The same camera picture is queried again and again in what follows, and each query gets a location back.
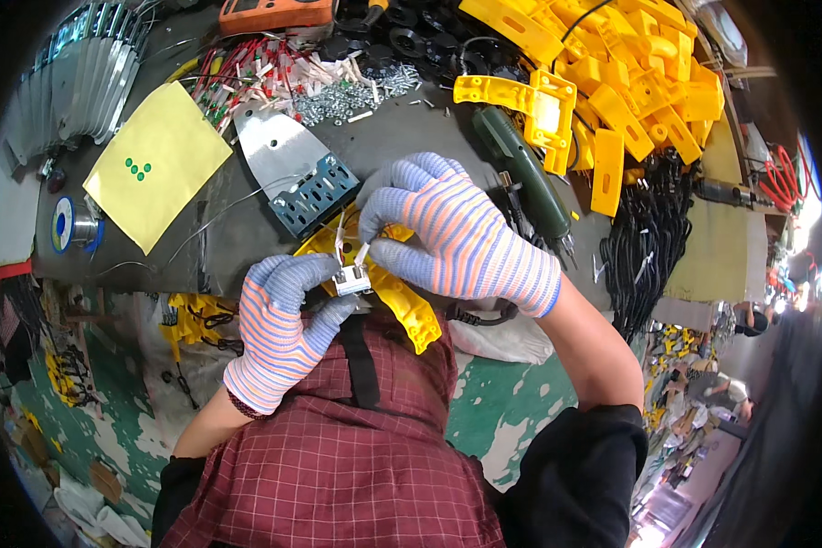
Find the yellow paper sheet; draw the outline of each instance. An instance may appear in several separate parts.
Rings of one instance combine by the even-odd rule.
[[[230,154],[179,82],[164,84],[121,127],[83,187],[148,255]]]

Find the black sleeve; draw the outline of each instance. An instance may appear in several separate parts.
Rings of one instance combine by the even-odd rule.
[[[508,546],[622,548],[647,437],[633,405],[570,408],[545,427],[496,505]]]
[[[164,535],[179,517],[179,512],[192,501],[206,463],[206,457],[171,457],[161,471],[161,491],[153,510],[153,548],[161,544]]]

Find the roll of solder wire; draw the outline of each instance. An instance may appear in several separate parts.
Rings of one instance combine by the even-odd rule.
[[[103,227],[104,222],[94,218],[87,207],[79,207],[63,196],[52,213],[52,247],[58,254],[73,245],[85,253],[94,253],[103,240]]]

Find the red plaid shirt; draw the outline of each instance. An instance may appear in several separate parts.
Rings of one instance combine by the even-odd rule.
[[[268,419],[210,453],[192,503],[162,546],[503,546],[480,464],[444,441],[457,363],[448,330],[416,356],[394,318],[364,340],[382,410],[351,397],[333,343]]]

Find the bundle of black cables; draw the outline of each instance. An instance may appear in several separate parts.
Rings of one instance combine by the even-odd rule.
[[[648,188],[637,184],[622,189],[612,231],[600,242],[606,289],[615,311],[613,325],[627,342],[643,330],[685,254],[691,230],[686,216],[692,204],[691,181],[700,162],[685,173],[683,166],[675,148],[651,157],[645,172]]]

